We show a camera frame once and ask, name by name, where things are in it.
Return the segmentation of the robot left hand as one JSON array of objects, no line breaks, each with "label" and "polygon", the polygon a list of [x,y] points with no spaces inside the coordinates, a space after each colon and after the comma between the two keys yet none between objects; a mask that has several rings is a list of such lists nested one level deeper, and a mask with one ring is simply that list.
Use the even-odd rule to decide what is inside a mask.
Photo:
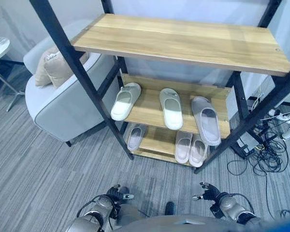
[{"label": "robot left hand", "polygon": [[112,186],[106,194],[117,204],[127,203],[128,200],[134,199],[134,195],[130,193],[130,189],[126,186]]}]

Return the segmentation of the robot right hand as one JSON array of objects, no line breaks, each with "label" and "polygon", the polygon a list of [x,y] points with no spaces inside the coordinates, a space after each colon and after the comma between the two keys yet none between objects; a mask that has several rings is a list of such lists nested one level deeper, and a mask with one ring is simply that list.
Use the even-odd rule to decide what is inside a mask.
[{"label": "robot right hand", "polygon": [[220,190],[207,182],[200,182],[200,185],[203,189],[205,189],[204,193],[201,195],[192,196],[192,200],[193,201],[198,201],[198,200],[215,201],[217,196],[220,194]]}]

